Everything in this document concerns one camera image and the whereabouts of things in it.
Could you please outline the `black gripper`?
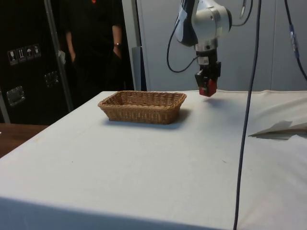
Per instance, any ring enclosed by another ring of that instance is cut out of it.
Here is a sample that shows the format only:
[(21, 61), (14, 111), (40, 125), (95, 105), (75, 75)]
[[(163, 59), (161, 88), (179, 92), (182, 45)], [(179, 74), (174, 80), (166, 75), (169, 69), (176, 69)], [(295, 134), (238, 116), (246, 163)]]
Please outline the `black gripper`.
[[(208, 79), (217, 82), (221, 76), (221, 62), (217, 62), (217, 50), (211, 49), (206, 51), (197, 51), (197, 62), (200, 65), (200, 69), (195, 73), (195, 79), (199, 88), (207, 88)], [(207, 65), (207, 77), (204, 73), (204, 67)]]

